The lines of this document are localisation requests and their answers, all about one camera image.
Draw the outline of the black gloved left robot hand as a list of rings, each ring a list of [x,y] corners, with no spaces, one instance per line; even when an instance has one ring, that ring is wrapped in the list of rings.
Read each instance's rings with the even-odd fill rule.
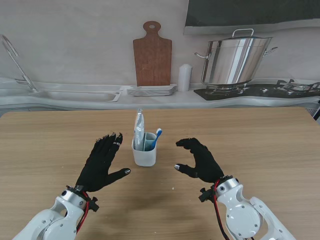
[[[109,169],[123,142],[121,133],[112,133],[99,138],[90,152],[88,159],[76,181],[84,192],[97,192],[117,180],[129,175],[129,168],[122,168],[113,173]]]

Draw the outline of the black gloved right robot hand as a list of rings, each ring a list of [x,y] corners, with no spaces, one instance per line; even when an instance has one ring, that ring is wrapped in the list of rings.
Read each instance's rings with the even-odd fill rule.
[[[180,173],[206,183],[215,183],[225,176],[209,149],[196,138],[180,139],[176,142],[176,146],[189,150],[195,160],[194,167],[181,163],[175,164],[174,168]]]

